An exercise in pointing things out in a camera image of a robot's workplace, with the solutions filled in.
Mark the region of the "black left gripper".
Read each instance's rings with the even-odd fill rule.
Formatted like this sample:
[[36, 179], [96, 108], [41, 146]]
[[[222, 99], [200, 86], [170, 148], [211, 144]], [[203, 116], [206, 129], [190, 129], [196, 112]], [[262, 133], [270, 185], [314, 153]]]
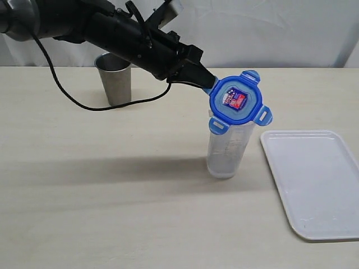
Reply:
[[193, 44], [182, 43], [180, 38], [174, 31], [151, 31], [151, 52], [154, 53], [151, 74], [172, 84], [211, 89], [216, 77], [202, 65], [203, 51]]

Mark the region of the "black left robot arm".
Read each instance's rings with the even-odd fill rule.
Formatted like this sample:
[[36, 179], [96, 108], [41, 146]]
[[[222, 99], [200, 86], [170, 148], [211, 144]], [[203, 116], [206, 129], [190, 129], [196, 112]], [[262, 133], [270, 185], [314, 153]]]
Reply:
[[151, 73], [158, 80], [209, 89], [215, 76], [201, 64], [202, 50], [163, 27], [182, 11], [164, 1], [143, 18], [132, 1], [2, 1], [1, 33], [16, 41], [53, 38], [89, 42]]

